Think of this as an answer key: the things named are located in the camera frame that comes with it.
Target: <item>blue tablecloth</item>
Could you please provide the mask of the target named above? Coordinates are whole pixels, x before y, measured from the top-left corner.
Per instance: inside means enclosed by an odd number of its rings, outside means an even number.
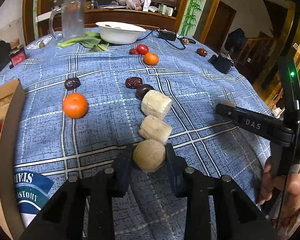
[[[136,43],[86,53],[88,49],[78,44],[58,48],[52,39],[42,49],[34,49],[38,41],[31,44],[25,62],[2,70],[0,86],[19,78],[27,95],[14,167],[16,173],[26,173],[16,179],[21,213],[34,216],[44,198],[50,198],[70,175],[93,176],[109,167],[127,143],[143,140],[138,134],[145,117],[141,102],[135,90],[125,87],[131,76],[141,77],[173,100],[164,121],[173,127],[168,142],[176,154],[209,176],[230,175],[256,201],[262,166],[270,155],[269,142],[215,114],[216,105],[226,101],[270,114],[247,79],[235,68],[229,74],[218,72],[207,61],[214,52],[200,43],[176,50],[157,33],[138,43],[159,55],[156,66],[145,65],[140,55],[129,55]],[[181,47],[178,40],[175,45]],[[195,52],[197,48],[210,54],[201,57]],[[89,102],[88,113],[77,120],[62,112],[63,99],[73,93],[65,89],[64,81],[74,76],[81,80],[76,92]],[[20,190],[34,184],[34,178],[37,183],[32,192],[42,197]],[[41,203],[34,201],[40,198]],[[165,166],[148,174],[133,170],[129,190],[124,198],[113,199],[113,210],[116,239],[183,239],[186,199],[172,194]]]

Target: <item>floral sleeve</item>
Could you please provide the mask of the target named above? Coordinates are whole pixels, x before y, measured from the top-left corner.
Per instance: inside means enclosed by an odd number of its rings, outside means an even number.
[[[277,220],[273,219],[272,225],[275,226],[276,223]],[[289,239],[293,235],[293,233],[297,230],[299,225],[300,225],[300,209],[294,216],[283,219],[279,223],[278,235],[280,237],[280,240]]]

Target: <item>orange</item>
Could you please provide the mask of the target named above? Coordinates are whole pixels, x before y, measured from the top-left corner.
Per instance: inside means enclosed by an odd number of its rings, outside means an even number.
[[[79,93],[67,95],[63,100],[63,111],[71,118],[81,118],[88,110],[88,102],[86,98]]]
[[[159,62],[159,56],[153,52],[148,52],[147,54],[145,54],[143,61],[147,65],[155,66]]]

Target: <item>glass pitcher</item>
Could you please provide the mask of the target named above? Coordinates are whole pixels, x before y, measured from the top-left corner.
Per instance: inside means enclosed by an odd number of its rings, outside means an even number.
[[[49,30],[55,39],[63,37],[64,41],[84,37],[84,7],[85,0],[65,0],[61,8],[52,10],[49,19]],[[53,18],[61,12],[62,33],[53,30]]]

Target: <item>metal screw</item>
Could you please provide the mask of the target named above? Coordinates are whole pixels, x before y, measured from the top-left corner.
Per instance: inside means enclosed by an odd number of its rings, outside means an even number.
[[[114,172],[114,169],[111,167],[105,168],[105,174],[111,174]]]
[[[185,172],[188,173],[188,174],[192,174],[192,173],[194,173],[194,168],[192,168],[192,167],[186,167],[185,168]]]
[[[76,182],[78,180],[78,177],[75,175],[72,175],[68,178],[69,182]]]
[[[229,175],[223,175],[221,177],[221,179],[224,181],[224,182],[230,182],[231,181],[231,177]]]

